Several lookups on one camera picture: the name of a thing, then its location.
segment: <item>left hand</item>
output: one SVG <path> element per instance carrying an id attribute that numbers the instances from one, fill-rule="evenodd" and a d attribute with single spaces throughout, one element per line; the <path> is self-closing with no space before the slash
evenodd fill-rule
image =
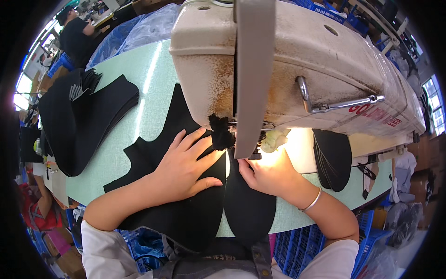
<path id="1" fill-rule="evenodd" d="M 157 169 L 149 174 L 152 180 L 151 195 L 156 195 L 158 204 L 184 200 L 209 187 L 223 185 L 222 181 L 215 177 L 197 181 L 203 172 L 224 154 L 224 151 L 214 150 L 197 160 L 198 156 L 212 145 L 210 136 L 193 145 L 205 131 L 205 128 L 199 128 L 185 138 L 186 130 L 178 133 Z"/>

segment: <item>white sleeve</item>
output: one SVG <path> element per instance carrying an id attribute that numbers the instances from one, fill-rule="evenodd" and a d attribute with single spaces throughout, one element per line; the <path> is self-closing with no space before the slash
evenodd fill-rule
<path id="1" fill-rule="evenodd" d="M 336 241 L 314 257 L 299 279 L 349 279 L 358 250 L 359 245 L 354 240 Z"/>
<path id="2" fill-rule="evenodd" d="M 82 264 L 87 278 L 128 278 L 141 276 L 124 238 L 118 232 L 104 232 L 87 221 L 81 224 Z"/>

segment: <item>right hand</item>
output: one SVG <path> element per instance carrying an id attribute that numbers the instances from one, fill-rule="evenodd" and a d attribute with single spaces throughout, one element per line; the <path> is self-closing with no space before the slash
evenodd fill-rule
<path id="1" fill-rule="evenodd" d="M 261 160 L 238 161 L 240 174 L 250 188 L 283 199 L 296 190 L 299 180 L 303 178 L 294 169 L 284 148 L 269 154 L 262 153 Z"/>

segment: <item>black shirt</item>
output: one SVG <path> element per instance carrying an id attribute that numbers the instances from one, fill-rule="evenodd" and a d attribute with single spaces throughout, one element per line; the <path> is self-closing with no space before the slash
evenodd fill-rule
<path id="1" fill-rule="evenodd" d="M 73 60 L 76 67 L 85 67 L 95 51 L 93 38 L 82 33 L 88 22 L 79 17 L 69 21 L 60 34 L 60 47 Z"/>

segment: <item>sewing machine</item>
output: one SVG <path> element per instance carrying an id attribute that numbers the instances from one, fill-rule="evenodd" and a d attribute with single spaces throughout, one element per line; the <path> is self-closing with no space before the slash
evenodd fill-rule
<path id="1" fill-rule="evenodd" d="M 256 152 L 262 130 L 343 133 L 353 157 L 404 147 L 425 131 L 414 91 L 386 57 L 297 5 L 186 1 L 169 51 L 193 119 L 211 129 L 210 115 L 228 117 L 236 158 Z M 312 146 L 308 131 L 290 134 Z"/>

